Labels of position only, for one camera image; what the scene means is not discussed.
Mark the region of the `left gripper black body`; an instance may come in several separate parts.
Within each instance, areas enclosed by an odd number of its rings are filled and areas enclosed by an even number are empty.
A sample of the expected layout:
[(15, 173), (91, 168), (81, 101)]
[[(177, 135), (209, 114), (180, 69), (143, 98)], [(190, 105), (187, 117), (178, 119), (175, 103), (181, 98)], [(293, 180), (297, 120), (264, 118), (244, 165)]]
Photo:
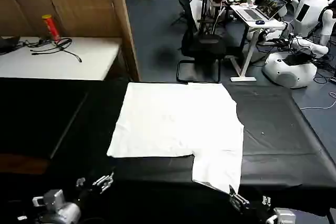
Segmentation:
[(101, 193), (99, 186), (76, 186), (72, 203), (80, 209), (91, 209), (98, 202)]

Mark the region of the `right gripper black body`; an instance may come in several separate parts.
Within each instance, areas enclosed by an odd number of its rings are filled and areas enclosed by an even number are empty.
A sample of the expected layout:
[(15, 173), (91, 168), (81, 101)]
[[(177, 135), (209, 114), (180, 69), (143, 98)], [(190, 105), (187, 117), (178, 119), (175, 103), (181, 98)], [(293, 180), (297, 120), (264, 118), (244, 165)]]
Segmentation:
[(243, 215), (249, 218), (252, 223), (267, 223), (276, 214), (273, 207), (269, 205), (264, 205), (260, 202), (251, 202), (244, 206)]

